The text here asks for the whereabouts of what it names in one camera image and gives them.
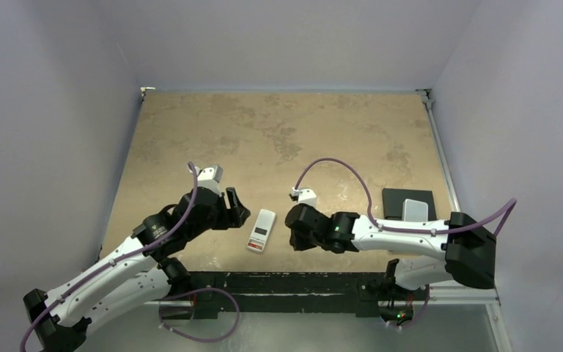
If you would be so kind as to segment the white red remote control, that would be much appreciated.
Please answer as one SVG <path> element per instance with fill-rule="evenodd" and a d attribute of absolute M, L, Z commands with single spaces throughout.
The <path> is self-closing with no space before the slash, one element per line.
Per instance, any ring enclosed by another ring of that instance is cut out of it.
<path fill-rule="evenodd" d="M 271 236 L 275 220 L 275 212 L 266 209 L 259 211 L 246 244 L 246 248 L 249 251 L 256 253 L 264 252 L 268 239 Z"/>

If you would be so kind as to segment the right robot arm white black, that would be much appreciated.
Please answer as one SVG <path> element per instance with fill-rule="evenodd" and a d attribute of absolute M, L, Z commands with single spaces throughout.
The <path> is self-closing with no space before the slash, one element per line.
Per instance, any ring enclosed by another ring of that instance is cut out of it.
<path fill-rule="evenodd" d="M 448 220 L 389 221 L 352 212 L 327 216 L 297 204 L 284 224 L 296 251 L 320 247 L 336 254 L 386 250 L 416 255 L 389 263 L 382 288 L 391 298 L 448 280 L 475 289 L 495 287 L 496 235 L 465 213 L 453 212 Z"/>

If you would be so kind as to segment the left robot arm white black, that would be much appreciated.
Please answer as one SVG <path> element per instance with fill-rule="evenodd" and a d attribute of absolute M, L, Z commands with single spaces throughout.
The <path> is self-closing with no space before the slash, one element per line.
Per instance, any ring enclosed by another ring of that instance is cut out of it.
<path fill-rule="evenodd" d="M 234 188 L 220 193 L 204 186 L 146 217 L 104 258 L 54 289 L 33 289 L 23 297 L 30 326 L 19 343 L 25 351 L 34 335 L 43 351 L 76 351 L 93 331 L 148 301 L 207 293 L 235 298 L 201 286 L 173 255 L 208 230 L 241 228 L 250 210 Z"/>

